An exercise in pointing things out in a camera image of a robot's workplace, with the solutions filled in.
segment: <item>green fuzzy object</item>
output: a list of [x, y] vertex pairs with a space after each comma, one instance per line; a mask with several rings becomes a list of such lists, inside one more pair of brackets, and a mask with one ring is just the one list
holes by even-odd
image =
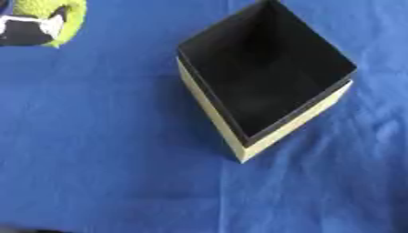
[[74, 37], [84, 23], [87, 0], [15, 0], [14, 14], [35, 15], [47, 19], [60, 6], [67, 6], [66, 23], [58, 38], [46, 44], [59, 47]]

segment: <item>blue cloth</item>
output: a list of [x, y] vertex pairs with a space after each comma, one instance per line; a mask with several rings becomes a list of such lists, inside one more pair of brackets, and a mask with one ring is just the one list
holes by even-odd
[[240, 165], [174, 56], [250, 2], [89, 1], [67, 46], [1, 48], [0, 222], [86, 233], [407, 232], [408, 3], [283, 1], [359, 73], [335, 107]]
[[11, 15], [13, 13], [14, 0], [8, 0], [7, 5], [0, 7], [0, 15]]

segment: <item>black and white object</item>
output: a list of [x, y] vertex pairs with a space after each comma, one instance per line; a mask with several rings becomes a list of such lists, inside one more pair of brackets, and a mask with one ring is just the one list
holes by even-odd
[[0, 15], [0, 46], [35, 46], [55, 40], [66, 21], [66, 9], [58, 8], [48, 19], [33, 15]]

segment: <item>box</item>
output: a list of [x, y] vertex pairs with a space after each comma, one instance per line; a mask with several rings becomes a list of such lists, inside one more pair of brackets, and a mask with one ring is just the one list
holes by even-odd
[[332, 106], [356, 66], [276, 1], [178, 47], [181, 78], [240, 162]]

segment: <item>yellow box exterior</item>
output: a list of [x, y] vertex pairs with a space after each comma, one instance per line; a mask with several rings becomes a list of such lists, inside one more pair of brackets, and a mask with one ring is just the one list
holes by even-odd
[[330, 96], [327, 96], [321, 102], [309, 108], [307, 111], [301, 115], [292, 119], [292, 121], [273, 131], [269, 135], [265, 136], [255, 144], [250, 147], [244, 147], [236, 135], [232, 132], [227, 122], [224, 120], [222, 115], [217, 111], [217, 109], [211, 104], [204, 92], [199, 88], [199, 85], [191, 77], [189, 71], [184, 67], [184, 65], [178, 60], [178, 68], [181, 74], [181, 79], [184, 81], [192, 95], [200, 103], [201, 107], [207, 113], [215, 127], [225, 138], [232, 151], [235, 153], [236, 157], [241, 163], [248, 161], [250, 158], [259, 154], [262, 150], [266, 149], [270, 145], [276, 143], [283, 137], [287, 136], [290, 132], [294, 131], [298, 127], [302, 126], [309, 120], [313, 119], [321, 112], [334, 105], [342, 95], [350, 88], [352, 82], [333, 92]]

